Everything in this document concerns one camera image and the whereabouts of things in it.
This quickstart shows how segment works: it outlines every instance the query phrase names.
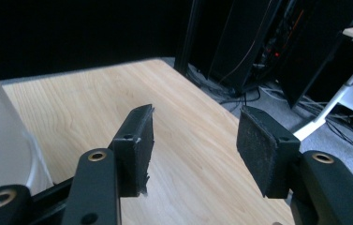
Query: black wall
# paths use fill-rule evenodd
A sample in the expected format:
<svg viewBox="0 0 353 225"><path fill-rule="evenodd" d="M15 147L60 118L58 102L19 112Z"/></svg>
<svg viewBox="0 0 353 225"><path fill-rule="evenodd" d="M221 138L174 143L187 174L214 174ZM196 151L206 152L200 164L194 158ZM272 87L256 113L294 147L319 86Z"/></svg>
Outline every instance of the black wall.
<svg viewBox="0 0 353 225"><path fill-rule="evenodd" d="M0 79L174 56L188 4L0 0Z"/></svg>

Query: wooden table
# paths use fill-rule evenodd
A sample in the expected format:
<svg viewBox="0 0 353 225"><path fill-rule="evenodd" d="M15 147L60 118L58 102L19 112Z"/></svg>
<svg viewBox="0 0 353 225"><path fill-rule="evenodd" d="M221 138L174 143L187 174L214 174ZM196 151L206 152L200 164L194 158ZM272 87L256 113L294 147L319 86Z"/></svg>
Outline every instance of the wooden table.
<svg viewBox="0 0 353 225"><path fill-rule="evenodd" d="M263 199L236 149L238 119L160 60L5 85L36 135L51 177L107 147L129 111L153 104L148 197L122 198L124 224L292 224Z"/></svg>

